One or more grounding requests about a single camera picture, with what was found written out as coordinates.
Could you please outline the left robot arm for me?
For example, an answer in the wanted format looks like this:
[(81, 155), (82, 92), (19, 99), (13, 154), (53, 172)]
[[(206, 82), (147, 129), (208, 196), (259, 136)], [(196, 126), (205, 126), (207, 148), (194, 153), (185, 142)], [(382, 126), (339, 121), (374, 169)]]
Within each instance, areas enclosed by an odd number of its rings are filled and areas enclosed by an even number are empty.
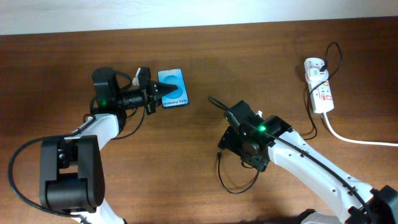
[(111, 67), (97, 68), (93, 74), (96, 95), (90, 117), (69, 136), (44, 140), (40, 152), (40, 203), (59, 215), (83, 223), (125, 223), (104, 198), (105, 182), (100, 150), (123, 131), (127, 110), (144, 108), (155, 113), (163, 96), (177, 85), (151, 79), (148, 67), (121, 88)]

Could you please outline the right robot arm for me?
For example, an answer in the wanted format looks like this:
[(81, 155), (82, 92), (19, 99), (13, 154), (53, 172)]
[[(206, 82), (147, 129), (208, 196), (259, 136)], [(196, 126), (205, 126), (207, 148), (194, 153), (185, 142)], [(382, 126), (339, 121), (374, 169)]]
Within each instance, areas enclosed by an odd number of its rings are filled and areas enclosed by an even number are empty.
[(244, 101), (220, 108), (229, 126), (218, 146), (238, 155), (244, 167), (261, 173), (272, 162), (289, 171), (332, 209), (333, 222), (397, 223), (397, 190), (377, 190), (349, 175), (278, 116), (263, 119)]

